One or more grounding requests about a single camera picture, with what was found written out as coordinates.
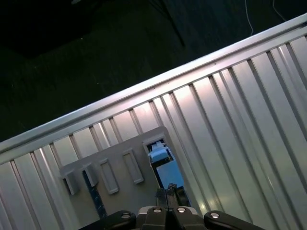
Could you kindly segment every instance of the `screw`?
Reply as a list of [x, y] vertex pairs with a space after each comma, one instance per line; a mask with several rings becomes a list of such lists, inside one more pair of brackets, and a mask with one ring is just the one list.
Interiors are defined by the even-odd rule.
[[177, 211], [180, 212], [180, 213], [184, 213], [186, 210], [184, 208], [180, 207], [180, 208], [177, 209]]
[[121, 217], [123, 219], [128, 219], [128, 218], [130, 218], [130, 214], [129, 213], [123, 213], [123, 215], [121, 215]]
[[154, 208], [153, 211], [154, 211], [155, 213], [162, 212], [162, 210], [161, 210], [160, 208]]
[[220, 215], [215, 212], [211, 213], [210, 216], [214, 219], [218, 219], [220, 217]]

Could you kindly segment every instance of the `metal ridge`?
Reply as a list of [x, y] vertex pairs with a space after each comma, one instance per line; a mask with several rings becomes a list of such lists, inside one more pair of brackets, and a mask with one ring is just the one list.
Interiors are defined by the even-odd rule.
[[278, 37], [284, 33], [287, 33], [291, 30], [299, 28], [300, 26], [307, 23], [307, 13], [298, 16], [294, 19], [291, 19], [283, 24], [272, 27], [266, 31], [263, 31], [259, 34], [256, 34], [252, 37], [246, 38], [242, 41], [234, 43], [230, 46], [222, 48], [218, 51], [205, 55], [201, 58], [198, 58], [194, 61], [191, 61], [187, 64], [179, 66], [175, 69], [162, 73], [156, 77], [150, 78], [146, 81], [143, 81], [139, 84], [131, 86], [127, 89], [124, 89], [118, 93], [115, 93], [109, 97], [101, 99], [97, 102], [89, 104], [83, 108], [75, 110], [71, 113], [68, 113], [62, 117], [54, 119], [50, 122], [47, 122], [43, 125], [40, 125], [36, 128], [33, 128], [29, 131], [21, 133], [15, 137], [12, 137], [8, 140], [0, 142], [0, 154], [8, 150], [11, 150], [15, 147], [23, 145], [31, 140], [37, 139], [41, 136], [45, 136], [51, 132], [54, 132], [60, 128], [67, 127], [71, 124], [78, 122], [79, 120], [86, 118], [90, 115], [93, 115], [103, 109], [110, 107], [120, 101], [123, 101], [127, 98], [135, 96], [141, 92], [144, 92], [148, 89], [154, 88], [158, 85], [163, 84], [166, 81], [177, 78], [184, 73], [190, 72], [196, 68], [212, 63], [218, 59], [224, 58], [225, 56], [236, 53], [240, 50], [246, 49], [255, 44], [264, 42], [268, 39]]

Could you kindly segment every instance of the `white wire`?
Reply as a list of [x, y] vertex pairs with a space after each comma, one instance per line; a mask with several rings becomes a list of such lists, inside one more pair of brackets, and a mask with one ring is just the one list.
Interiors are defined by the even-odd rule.
[[248, 16], [248, 3], [247, 3], [247, 0], [245, 0], [245, 12], [246, 12], [246, 17], [248, 19], [248, 24], [250, 26], [250, 29], [251, 29], [251, 32], [250, 32], [250, 36], [252, 36], [254, 34], [254, 28], [252, 26], [252, 24], [250, 23], [250, 20], [249, 20], [249, 16]]
[[275, 10], [275, 12], [278, 14], [278, 16], [283, 19], [284, 22], [286, 22], [287, 20], [276, 10], [275, 8], [275, 0], [273, 0], [273, 9]]

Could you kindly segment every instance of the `dark background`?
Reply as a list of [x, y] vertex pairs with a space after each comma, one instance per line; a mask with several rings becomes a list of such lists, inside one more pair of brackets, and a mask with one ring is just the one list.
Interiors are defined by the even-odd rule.
[[[251, 33], [244, 0], [53, 2], [0, 3], [0, 141]], [[283, 22], [272, 0], [247, 4], [254, 33]], [[304, 0], [275, 7], [307, 12]]]

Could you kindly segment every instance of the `corrugated metal panel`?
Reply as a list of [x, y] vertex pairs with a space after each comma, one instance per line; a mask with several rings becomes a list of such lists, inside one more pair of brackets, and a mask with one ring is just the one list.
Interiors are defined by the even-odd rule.
[[0, 143], [0, 229], [77, 229], [97, 220], [86, 186], [69, 196], [59, 167], [165, 126], [202, 213], [307, 230], [306, 21]]

